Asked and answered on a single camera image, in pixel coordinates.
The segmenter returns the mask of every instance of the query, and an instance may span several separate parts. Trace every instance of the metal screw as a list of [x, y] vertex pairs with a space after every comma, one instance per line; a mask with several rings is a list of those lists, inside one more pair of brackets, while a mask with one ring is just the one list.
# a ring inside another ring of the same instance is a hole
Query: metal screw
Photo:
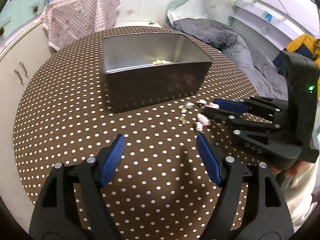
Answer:
[[259, 166], [263, 169], [265, 169], [267, 167], [267, 165], [264, 162], [260, 162]]
[[227, 161], [228, 163], [233, 163], [233, 162], [235, 161], [235, 159], [234, 159], [234, 157], [232, 157], [232, 156], [227, 156], [227, 157], [226, 157], [226, 161]]
[[87, 163], [94, 163], [96, 161], [96, 158], [95, 157], [89, 157], [87, 159]]
[[56, 169], [60, 169], [60, 168], [62, 167], [62, 163], [56, 163], [56, 164], [54, 165], [54, 167], [55, 167]]

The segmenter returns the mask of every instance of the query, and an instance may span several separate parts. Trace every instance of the hand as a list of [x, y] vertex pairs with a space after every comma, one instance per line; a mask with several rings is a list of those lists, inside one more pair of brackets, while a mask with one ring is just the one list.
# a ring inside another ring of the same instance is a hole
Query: hand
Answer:
[[[308, 164], [309, 163], [305, 161], [297, 161], [290, 169], [285, 172], [284, 176], [286, 178], [290, 178], [294, 175], [298, 175]], [[281, 172], [281, 170], [278, 170], [272, 166], [270, 166], [270, 170], [274, 175], [277, 175]]]

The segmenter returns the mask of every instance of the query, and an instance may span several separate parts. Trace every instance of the table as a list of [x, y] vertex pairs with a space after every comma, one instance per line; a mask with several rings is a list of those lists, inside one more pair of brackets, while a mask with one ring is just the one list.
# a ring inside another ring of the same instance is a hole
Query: table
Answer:
[[[256, 90], [218, 50], [187, 36], [214, 60], [198, 94], [113, 114], [102, 73], [103, 38], [163, 32], [173, 31], [130, 26], [93, 33], [55, 53], [36, 72], [21, 98], [13, 131], [17, 169], [33, 203], [56, 162], [81, 163], [122, 133], [127, 143], [123, 158], [101, 193], [123, 238], [199, 238], [220, 189], [209, 181], [196, 150], [193, 124], [201, 110], [188, 111], [189, 122], [182, 126], [178, 106], [199, 99], [248, 98]], [[204, 133], [226, 155], [257, 164], [231, 145], [225, 126], [213, 123]], [[75, 194], [82, 224], [90, 229], [79, 185]], [[244, 184], [233, 229], [241, 223], [245, 198]]]

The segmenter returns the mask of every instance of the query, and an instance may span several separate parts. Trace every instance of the white cabinet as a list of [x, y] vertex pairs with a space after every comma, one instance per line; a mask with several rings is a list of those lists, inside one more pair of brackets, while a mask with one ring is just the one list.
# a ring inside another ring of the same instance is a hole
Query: white cabinet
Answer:
[[[42, 24], [25, 34], [0, 61], [0, 195], [14, 218], [28, 230], [33, 204], [20, 182], [17, 171], [12, 133], [20, 99], [32, 76], [53, 54]], [[28, 74], [19, 62], [23, 62]], [[19, 71], [23, 84], [14, 72]]]

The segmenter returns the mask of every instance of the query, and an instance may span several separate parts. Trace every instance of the pink checkered cloth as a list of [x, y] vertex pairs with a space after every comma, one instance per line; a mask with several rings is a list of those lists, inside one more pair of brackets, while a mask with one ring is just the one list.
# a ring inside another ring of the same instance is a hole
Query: pink checkered cloth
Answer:
[[54, 0], [39, 21], [48, 32], [49, 46], [60, 50], [71, 42], [116, 25], [120, 0]]

